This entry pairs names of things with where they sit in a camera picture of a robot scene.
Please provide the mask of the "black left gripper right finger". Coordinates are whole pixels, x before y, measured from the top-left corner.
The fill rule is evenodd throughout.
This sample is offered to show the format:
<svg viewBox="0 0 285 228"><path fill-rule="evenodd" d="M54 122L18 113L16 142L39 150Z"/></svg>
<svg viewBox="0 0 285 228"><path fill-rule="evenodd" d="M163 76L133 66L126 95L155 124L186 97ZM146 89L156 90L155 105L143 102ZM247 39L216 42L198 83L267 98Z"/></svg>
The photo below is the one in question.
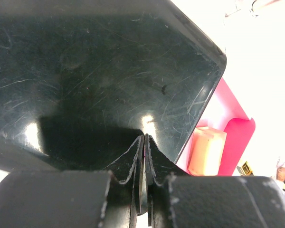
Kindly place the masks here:
<svg viewBox="0 0 285 228"><path fill-rule="evenodd" d="M285 228L285 198L268 177L191 176L144 141L153 228Z"/></svg>

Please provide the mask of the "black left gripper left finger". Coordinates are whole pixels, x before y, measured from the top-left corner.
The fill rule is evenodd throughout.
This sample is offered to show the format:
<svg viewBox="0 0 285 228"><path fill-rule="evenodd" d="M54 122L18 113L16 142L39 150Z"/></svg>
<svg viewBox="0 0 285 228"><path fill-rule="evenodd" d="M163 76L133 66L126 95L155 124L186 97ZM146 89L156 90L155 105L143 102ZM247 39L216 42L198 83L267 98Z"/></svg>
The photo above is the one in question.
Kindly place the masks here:
<svg viewBox="0 0 285 228"><path fill-rule="evenodd" d="M0 182L0 228L134 228L143 136L104 171L18 171Z"/></svg>

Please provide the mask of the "beige foundation tube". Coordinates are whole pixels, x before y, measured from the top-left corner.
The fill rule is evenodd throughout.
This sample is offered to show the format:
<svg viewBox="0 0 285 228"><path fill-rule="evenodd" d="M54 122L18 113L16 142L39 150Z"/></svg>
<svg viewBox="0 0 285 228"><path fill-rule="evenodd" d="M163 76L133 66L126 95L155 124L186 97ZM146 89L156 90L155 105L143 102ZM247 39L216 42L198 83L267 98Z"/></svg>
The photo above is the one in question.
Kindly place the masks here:
<svg viewBox="0 0 285 228"><path fill-rule="evenodd" d="M198 127L188 161L188 171L193 176L216 176L226 142L227 133L211 127Z"/></svg>

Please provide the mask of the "black drawer organizer cabinet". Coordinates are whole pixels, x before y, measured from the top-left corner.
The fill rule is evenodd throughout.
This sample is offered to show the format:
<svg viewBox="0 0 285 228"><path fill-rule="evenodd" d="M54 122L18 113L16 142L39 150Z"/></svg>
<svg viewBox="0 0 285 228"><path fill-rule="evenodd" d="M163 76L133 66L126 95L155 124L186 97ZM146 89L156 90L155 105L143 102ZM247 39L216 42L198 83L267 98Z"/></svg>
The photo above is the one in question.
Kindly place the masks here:
<svg viewBox="0 0 285 228"><path fill-rule="evenodd" d="M0 0L0 169L177 161L226 63L169 0Z"/></svg>

